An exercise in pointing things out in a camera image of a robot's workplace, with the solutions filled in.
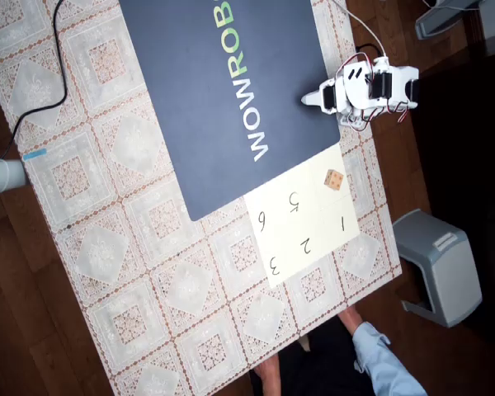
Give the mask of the person's right hand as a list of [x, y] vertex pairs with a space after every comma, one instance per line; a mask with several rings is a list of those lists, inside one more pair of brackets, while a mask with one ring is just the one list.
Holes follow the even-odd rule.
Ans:
[[342, 310], [337, 316], [351, 335], [353, 335], [357, 328], [363, 323], [363, 318], [354, 305]]

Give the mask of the person's left hand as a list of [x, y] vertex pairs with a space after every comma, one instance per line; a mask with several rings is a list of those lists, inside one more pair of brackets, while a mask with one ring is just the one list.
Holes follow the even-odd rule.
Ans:
[[281, 396], [281, 375], [278, 355], [273, 355], [249, 372], [254, 395]]

